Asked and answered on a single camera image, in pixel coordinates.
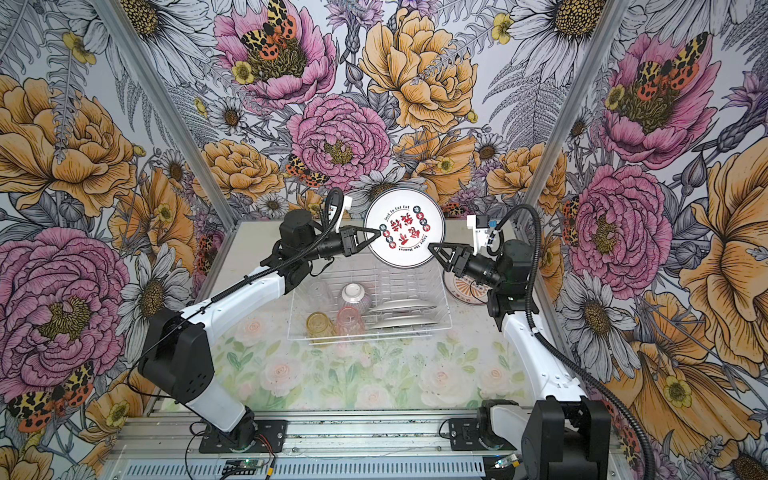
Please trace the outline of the white plate red characters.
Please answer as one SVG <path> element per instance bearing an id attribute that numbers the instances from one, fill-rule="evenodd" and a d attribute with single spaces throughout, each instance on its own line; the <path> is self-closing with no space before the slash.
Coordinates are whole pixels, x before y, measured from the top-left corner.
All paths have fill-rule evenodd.
<path id="1" fill-rule="evenodd" d="M 377 197 L 364 216 L 364 227 L 380 236 L 369 248 L 384 264 L 420 267 L 433 259 L 428 247 L 445 239 L 446 225 L 438 203 L 425 192 L 395 188 Z"/>

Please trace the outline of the white plate green band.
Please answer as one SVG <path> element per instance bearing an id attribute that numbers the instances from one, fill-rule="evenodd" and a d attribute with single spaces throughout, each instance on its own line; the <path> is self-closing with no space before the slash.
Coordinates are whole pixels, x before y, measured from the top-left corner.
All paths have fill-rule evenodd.
<path id="1" fill-rule="evenodd" d="M 437 321 L 421 315 L 405 315 L 400 317 L 390 317 L 378 321 L 371 325 L 369 330 L 383 330 L 390 328 L 404 328 L 404 327 L 416 327 L 435 325 Z"/>

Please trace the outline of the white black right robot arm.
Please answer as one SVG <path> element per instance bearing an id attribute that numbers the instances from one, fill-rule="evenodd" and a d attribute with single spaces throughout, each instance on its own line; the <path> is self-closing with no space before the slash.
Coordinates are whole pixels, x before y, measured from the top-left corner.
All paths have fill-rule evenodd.
<path id="1" fill-rule="evenodd" d="M 611 420 L 588 399 L 572 367 L 548 340 L 534 299 L 536 247 L 510 240 L 495 258 L 459 243 L 432 243 L 443 269 L 488 287 L 488 314 L 517 350 L 534 403 L 488 400 L 479 409 L 478 430 L 487 445 L 515 447 L 530 479 L 605 479 L 609 473 Z"/>

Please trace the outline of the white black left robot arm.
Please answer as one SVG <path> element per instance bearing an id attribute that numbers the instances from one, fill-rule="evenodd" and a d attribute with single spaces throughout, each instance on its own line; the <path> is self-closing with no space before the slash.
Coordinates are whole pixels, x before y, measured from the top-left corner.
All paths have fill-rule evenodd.
<path id="1" fill-rule="evenodd" d="M 212 346 L 246 316 L 298 287 L 318 259 L 350 257 L 381 235 L 377 229 L 341 226 L 341 215 L 316 222 L 306 210 L 288 213 L 279 238 L 259 267 L 220 293 L 149 320 L 138 372 L 218 433 L 220 444 L 247 449 L 256 438 L 253 412 L 216 380 Z"/>

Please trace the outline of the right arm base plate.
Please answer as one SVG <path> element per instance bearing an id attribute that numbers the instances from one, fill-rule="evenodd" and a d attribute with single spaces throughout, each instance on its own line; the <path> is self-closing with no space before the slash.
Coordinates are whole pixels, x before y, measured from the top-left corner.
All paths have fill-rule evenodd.
<path id="1" fill-rule="evenodd" d="M 515 447 L 506 440 L 493 437 L 480 429 L 474 418 L 450 418 L 444 432 L 452 451 L 514 451 Z"/>

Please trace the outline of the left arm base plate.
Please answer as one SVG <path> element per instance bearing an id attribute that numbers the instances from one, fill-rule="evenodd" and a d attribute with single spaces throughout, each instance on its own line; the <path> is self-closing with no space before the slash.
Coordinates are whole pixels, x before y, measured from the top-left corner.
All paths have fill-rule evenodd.
<path id="1" fill-rule="evenodd" d="M 286 440 L 285 420 L 245 419 L 232 432 L 207 424 L 199 452 L 202 454 L 281 453 Z"/>

